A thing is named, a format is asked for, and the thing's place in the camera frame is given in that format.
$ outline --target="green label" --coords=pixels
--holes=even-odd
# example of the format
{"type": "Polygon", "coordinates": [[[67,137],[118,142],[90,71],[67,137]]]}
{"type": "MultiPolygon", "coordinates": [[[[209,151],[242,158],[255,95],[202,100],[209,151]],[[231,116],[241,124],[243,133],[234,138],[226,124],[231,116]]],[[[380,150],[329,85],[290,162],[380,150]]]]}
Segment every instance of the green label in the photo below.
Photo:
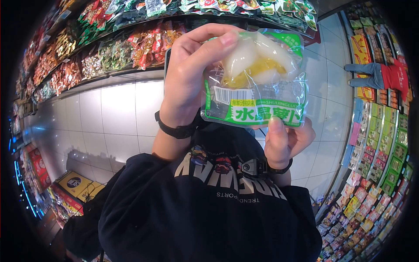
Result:
{"type": "Polygon", "coordinates": [[[298,35],[270,33],[270,32],[265,32],[264,34],[271,34],[275,38],[282,40],[284,43],[286,43],[290,47],[291,51],[293,51],[296,55],[303,57],[301,53],[301,42],[298,35]]]}
{"type": "Polygon", "coordinates": [[[304,105],[273,99],[235,100],[232,99],[224,120],[239,125],[265,125],[273,116],[279,117],[284,124],[299,127],[302,121],[304,105]]]}
{"type": "Polygon", "coordinates": [[[207,101],[205,103],[205,110],[211,109],[211,92],[210,87],[208,86],[208,80],[204,81],[205,91],[207,93],[207,101]]]}

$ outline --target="black watch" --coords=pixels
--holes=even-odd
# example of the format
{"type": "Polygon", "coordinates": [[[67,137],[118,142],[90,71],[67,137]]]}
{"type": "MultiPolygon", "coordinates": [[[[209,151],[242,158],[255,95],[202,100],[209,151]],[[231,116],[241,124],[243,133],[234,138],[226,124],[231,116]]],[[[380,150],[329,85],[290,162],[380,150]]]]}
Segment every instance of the black watch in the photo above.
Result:
{"type": "Polygon", "coordinates": [[[195,130],[197,129],[195,120],[193,120],[193,122],[187,126],[180,126],[176,128],[168,127],[163,122],[161,122],[160,110],[154,114],[154,118],[156,119],[160,129],[164,133],[177,139],[185,139],[185,138],[191,137],[195,133],[195,130]]]}
{"type": "Polygon", "coordinates": [[[290,159],[288,166],[284,169],[273,169],[269,166],[266,158],[263,159],[252,159],[241,165],[241,170],[251,177],[264,178],[268,175],[282,175],[285,174],[292,165],[292,158],[290,159]]]}

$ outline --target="fingernail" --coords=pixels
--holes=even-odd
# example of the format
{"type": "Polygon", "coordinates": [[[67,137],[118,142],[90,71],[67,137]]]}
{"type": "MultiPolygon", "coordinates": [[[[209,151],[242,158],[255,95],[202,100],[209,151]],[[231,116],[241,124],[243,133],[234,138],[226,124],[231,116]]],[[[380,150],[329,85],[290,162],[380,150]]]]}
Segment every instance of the fingernail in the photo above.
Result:
{"type": "Polygon", "coordinates": [[[236,43],[238,40],[238,32],[237,31],[230,31],[225,33],[224,35],[220,36],[221,43],[228,47],[234,43],[236,43]]]}
{"type": "Polygon", "coordinates": [[[269,132],[278,133],[284,128],[284,123],[279,117],[271,117],[269,119],[268,130],[269,132]]]}

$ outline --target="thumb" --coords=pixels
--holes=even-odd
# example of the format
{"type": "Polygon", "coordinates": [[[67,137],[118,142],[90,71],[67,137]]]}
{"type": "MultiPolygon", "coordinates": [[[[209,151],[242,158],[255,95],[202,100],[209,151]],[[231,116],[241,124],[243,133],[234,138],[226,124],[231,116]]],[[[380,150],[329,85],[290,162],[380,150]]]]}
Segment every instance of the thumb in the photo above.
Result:
{"type": "Polygon", "coordinates": [[[237,42],[238,32],[234,30],[227,32],[204,43],[185,60],[184,66],[191,75],[202,74],[207,66],[227,57],[237,46],[237,42]]]}
{"type": "Polygon", "coordinates": [[[278,117],[272,117],[268,124],[268,140],[265,145],[265,156],[271,165],[282,163],[290,159],[290,149],[288,147],[288,133],[284,123],[278,117]]]}

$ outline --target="barcode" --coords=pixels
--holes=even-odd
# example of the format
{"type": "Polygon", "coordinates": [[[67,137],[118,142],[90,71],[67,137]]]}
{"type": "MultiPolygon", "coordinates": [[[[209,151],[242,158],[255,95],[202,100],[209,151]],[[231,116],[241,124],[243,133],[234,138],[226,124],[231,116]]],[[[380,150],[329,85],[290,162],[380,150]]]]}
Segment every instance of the barcode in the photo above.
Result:
{"type": "Polygon", "coordinates": [[[214,86],[214,90],[215,100],[226,105],[229,105],[232,99],[253,99],[252,90],[250,89],[231,90],[228,88],[214,86]]]}

